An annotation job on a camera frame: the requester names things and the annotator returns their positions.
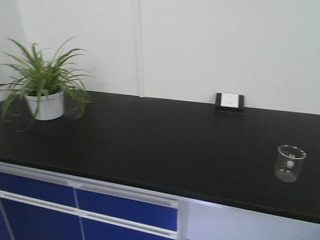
outlet cover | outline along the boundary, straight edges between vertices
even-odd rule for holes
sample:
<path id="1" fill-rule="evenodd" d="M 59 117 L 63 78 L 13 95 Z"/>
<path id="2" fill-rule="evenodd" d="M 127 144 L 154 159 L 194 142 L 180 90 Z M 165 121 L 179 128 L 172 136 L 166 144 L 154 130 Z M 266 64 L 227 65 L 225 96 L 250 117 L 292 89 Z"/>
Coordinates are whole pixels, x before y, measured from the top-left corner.
<path id="1" fill-rule="evenodd" d="M 215 97 L 215 109 L 227 112 L 244 112 L 245 96 L 230 93 L 217 93 Z"/>

potted plant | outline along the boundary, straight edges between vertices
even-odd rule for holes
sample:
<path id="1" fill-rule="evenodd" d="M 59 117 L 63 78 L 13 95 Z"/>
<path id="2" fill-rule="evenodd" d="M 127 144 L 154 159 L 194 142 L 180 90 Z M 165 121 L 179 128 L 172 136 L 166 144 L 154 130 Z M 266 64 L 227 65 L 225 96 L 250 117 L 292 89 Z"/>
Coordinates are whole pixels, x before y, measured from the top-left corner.
<path id="1" fill-rule="evenodd" d="M 19 73 L 18 77 L 11 77 L 12 82 L 0 84 L 1 91 L 7 91 L 6 99 L 2 102 L 2 118 L 9 111 L 11 104 L 25 98 L 31 110 L 33 120 L 52 120 L 64 114 L 64 93 L 79 102 L 80 115 L 85 112 L 86 104 L 90 102 L 90 95 L 82 82 L 85 70 L 70 67 L 70 59 L 83 55 L 80 48 L 73 48 L 63 53 L 63 46 L 70 41 L 69 38 L 55 52 L 51 60 L 44 60 L 43 49 L 37 50 L 37 43 L 31 45 L 28 51 L 22 44 L 8 38 L 22 52 L 23 57 L 6 53 L 16 63 L 5 63 Z"/>

glass beaker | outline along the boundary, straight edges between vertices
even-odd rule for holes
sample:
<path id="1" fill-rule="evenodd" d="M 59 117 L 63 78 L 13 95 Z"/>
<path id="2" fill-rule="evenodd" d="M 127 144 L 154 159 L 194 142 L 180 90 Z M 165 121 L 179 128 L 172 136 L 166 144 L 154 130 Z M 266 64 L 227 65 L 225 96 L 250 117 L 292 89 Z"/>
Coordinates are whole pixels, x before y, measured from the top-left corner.
<path id="1" fill-rule="evenodd" d="M 274 168 L 275 175 L 283 182 L 294 183 L 299 177 L 306 156 L 307 154 L 296 146 L 279 146 Z"/>

white cabinet panel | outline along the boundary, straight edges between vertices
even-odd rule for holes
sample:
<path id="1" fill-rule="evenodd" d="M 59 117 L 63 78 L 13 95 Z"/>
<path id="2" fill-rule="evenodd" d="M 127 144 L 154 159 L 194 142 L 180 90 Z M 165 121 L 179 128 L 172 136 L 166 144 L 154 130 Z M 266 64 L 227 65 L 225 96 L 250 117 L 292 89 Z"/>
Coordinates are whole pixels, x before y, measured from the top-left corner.
<path id="1" fill-rule="evenodd" d="M 189 240 L 319 240 L 320 224 L 249 211 L 189 204 Z"/>

blue drawer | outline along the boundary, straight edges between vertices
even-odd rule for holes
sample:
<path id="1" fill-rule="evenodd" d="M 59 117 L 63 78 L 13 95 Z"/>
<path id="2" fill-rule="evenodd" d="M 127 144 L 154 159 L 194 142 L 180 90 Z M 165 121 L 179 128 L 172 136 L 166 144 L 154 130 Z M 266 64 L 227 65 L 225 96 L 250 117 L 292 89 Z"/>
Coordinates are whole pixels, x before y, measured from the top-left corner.
<path id="1" fill-rule="evenodd" d="M 177 230 L 178 210 L 127 198 L 76 190 L 79 208 L 137 223 Z"/>
<path id="2" fill-rule="evenodd" d="M 0 172 L 0 190 L 76 207 L 74 190 L 68 186 Z"/>
<path id="3" fill-rule="evenodd" d="M 169 240 L 125 227 L 115 226 L 90 219 L 82 219 L 85 240 Z"/>
<path id="4" fill-rule="evenodd" d="M 8 199 L 2 200 L 15 240 L 81 240 L 79 217 Z"/>
<path id="5" fill-rule="evenodd" d="M 10 234 L 4 219 L 2 203 L 0 199 L 0 240 L 10 240 Z"/>

